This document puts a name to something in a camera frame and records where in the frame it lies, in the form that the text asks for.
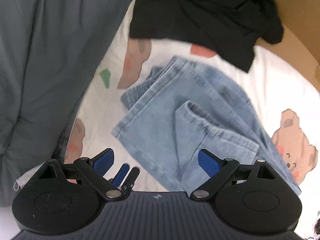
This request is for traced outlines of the white bear print bedsheet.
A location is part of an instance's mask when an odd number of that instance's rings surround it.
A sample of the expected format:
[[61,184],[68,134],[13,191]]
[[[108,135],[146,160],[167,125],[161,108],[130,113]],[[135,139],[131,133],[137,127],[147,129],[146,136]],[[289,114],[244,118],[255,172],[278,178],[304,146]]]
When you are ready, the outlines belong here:
[[23,175],[19,239],[319,239],[319,92],[255,46],[128,38],[134,5],[60,143]]

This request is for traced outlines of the brown cardboard sheet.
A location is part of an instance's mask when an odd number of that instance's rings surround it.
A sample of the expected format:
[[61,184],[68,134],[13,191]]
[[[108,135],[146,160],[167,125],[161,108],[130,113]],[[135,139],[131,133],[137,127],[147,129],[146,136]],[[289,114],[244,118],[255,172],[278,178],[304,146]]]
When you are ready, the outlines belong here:
[[319,0],[274,0],[284,27],[281,43],[260,45],[287,61],[319,90]]

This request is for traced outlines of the grey quilt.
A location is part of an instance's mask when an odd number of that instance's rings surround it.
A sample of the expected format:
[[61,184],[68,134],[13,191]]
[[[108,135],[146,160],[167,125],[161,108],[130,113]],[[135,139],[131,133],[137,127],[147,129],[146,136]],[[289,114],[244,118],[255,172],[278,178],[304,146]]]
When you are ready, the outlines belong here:
[[1,206],[49,159],[132,0],[1,0]]

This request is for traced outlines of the black garment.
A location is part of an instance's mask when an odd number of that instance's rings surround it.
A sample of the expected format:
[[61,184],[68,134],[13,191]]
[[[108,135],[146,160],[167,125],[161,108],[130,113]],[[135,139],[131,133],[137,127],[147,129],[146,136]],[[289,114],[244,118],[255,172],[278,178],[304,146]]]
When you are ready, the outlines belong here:
[[256,41],[283,33],[274,0],[136,0],[129,36],[198,44],[247,72]]

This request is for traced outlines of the light blue denim jeans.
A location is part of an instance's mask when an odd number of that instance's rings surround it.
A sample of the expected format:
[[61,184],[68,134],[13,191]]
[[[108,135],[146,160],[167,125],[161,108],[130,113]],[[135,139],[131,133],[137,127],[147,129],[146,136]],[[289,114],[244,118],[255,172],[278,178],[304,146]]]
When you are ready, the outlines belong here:
[[246,93],[218,69],[175,56],[120,99],[128,112],[112,134],[167,190],[191,193],[208,180],[205,149],[241,164],[264,159],[301,193]]

